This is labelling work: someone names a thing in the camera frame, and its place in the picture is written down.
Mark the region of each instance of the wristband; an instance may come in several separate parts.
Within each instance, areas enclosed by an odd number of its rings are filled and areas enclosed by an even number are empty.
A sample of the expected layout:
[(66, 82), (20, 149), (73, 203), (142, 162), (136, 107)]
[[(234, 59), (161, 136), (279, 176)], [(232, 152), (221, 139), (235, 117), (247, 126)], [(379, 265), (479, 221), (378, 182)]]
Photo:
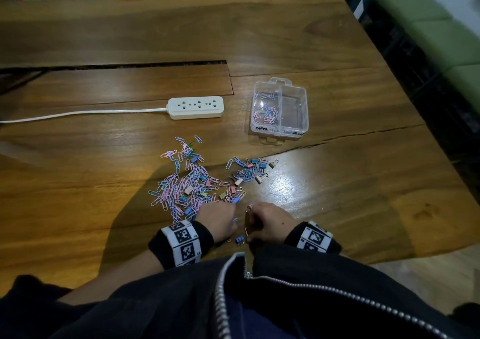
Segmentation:
[(148, 243), (148, 249), (166, 270), (200, 261), (213, 244), (212, 234), (202, 223), (182, 220), (160, 229)]
[(322, 229), (315, 221), (298, 224), (285, 238), (286, 245), (308, 251), (339, 254), (342, 246), (333, 239), (333, 234)]

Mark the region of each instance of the zipper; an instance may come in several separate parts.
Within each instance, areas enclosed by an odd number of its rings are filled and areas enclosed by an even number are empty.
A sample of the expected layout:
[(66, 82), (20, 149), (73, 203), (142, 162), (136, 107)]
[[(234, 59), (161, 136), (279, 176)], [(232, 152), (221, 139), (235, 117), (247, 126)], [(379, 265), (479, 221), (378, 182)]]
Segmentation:
[(377, 309), (381, 311), (388, 312), (389, 314), (392, 314), (396, 317), (399, 317), (405, 321), (409, 321), (413, 324), (418, 325), (422, 329), (425, 329), (436, 336), (438, 336), (441, 339), (452, 339), (449, 337), (447, 334), (441, 332), (439, 329), (435, 328), (434, 326), (426, 323), (425, 321), (416, 318), (414, 316), (411, 316), (407, 313), (401, 312), (399, 310), (396, 310), (390, 306), (383, 305), (379, 302), (376, 302), (374, 300), (369, 300), (365, 297), (355, 295), (350, 292), (346, 292), (344, 290), (335, 288), (335, 287), (329, 287), (329, 286), (322, 286), (322, 285), (311, 285), (311, 284), (305, 284), (305, 283), (290, 283), (278, 278), (272, 278), (266, 275), (258, 276), (258, 277), (253, 277), (252, 274), (247, 270), (247, 260), (245, 259), (245, 253), (243, 252), (237, 252), (234, 253), (230, 259), (223, 265), (222, 269), (220, 270), (220, 274), (218, 275), (217, 279), (217, 285), (215, 288), (215, 315), (216, 315), (216, 322), (217, 322), (217, 329), (218, 329), (218, 337), (220, 339), (231, 339), (231, 333), (230, 333), (230, 325), (229, 325), (229, 317), (227, 314), (227, 304), (225, 303), (225, 291), (224, 291), (224, 283), (225, 283), (225, 275), (227, 273), (227, 270), (235, 261), (237, 257), (243, 257), (243, 277), (246, 280), (268, 280), (271, 282), (275, 283), (280, 283), (282, 285), (288, 286), (288, 287), (294, 287), (294, 288), (303, 288), (303, 289), (313, 289), (313, 290), (320, 290), (324, 292), (329, 292), (329, 293), (334, 293), (338, 294), (344, 297), (348, 297), (349, 299), (355, 300), (357, 302), (360, 302), (365, 305), (369, 305), (371, 307), (376, 307)]

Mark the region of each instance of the clear plastic box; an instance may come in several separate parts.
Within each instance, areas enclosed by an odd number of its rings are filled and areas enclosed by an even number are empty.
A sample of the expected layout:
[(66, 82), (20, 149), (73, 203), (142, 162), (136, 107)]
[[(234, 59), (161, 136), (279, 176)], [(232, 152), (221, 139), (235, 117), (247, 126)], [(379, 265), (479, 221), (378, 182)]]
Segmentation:
[(258, 81), (253, 90), (250, 129), (258, 134), (300, 138), (308, 130), (307, 91), (289, 79)]

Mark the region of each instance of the person's left hand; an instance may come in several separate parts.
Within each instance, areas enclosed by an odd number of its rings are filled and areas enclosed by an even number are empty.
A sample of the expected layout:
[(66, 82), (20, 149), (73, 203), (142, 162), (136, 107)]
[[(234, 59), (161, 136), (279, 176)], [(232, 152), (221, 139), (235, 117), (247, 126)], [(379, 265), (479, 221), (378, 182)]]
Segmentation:
[(237, 231), (237, 224), (233, 222), (235, 210), (234, 203), (208, 202), (200, 207), (195, 220), (208, 229), (215, 243), (220, 243)]

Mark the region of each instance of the sleeve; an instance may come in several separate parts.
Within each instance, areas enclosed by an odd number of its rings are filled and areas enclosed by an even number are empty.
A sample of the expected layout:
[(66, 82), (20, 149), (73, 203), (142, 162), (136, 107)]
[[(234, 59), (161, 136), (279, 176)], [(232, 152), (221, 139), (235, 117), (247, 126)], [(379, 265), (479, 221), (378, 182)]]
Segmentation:
[(339, 254), (342, 251), (333, 234), (319, 227), (315, 221), (298, 224), (285, 238), (284, 244), (321, 253)]
[(70, 306), (57, 302), (71, 289), (20, 275), (0, 299), (1, 337), (43, 339), (85, 314), (95, 304)]
[(212, 234), (202, 223), (182, 220), (160, 229), (148, 249), (167, 270), (199, 262), (213, 244)]

